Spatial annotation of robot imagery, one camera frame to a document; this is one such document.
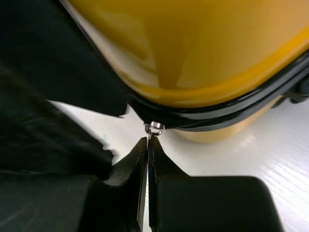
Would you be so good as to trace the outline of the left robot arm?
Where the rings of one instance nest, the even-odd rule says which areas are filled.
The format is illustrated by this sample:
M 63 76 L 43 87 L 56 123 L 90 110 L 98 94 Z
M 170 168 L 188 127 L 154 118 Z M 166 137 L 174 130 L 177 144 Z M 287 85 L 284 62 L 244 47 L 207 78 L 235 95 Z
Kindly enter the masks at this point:
M 0 170 L 108 177 L 113 154 L 54 102 L 123 116 L 118 76 L 58 0 L 0 3 Z

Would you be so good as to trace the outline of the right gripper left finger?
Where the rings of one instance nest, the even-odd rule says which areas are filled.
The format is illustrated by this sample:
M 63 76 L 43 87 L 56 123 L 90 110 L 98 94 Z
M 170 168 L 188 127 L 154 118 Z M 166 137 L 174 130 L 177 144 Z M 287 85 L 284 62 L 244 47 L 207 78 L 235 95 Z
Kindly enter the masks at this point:
M 1 175 L 1 231 L 142 231 L 146 145 L 141 138 L 104 181 L 92 175 Z

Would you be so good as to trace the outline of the yellow hard-shell suitcase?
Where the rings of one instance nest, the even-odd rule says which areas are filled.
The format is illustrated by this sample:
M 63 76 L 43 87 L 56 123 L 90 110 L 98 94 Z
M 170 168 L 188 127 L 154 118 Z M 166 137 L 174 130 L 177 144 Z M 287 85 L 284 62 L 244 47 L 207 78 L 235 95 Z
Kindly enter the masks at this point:
M 306 0 L 65 0 L 151 136 L 227 138 L 309 97 Z

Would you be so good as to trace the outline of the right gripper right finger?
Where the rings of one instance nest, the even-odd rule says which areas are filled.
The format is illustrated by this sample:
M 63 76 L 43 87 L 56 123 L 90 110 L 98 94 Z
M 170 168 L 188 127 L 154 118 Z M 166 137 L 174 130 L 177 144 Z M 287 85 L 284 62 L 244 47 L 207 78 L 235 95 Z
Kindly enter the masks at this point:
M 281 232 L 266 184 L 253 176 L 190 176 L 148 143 L 149 225 L 154 232 Z

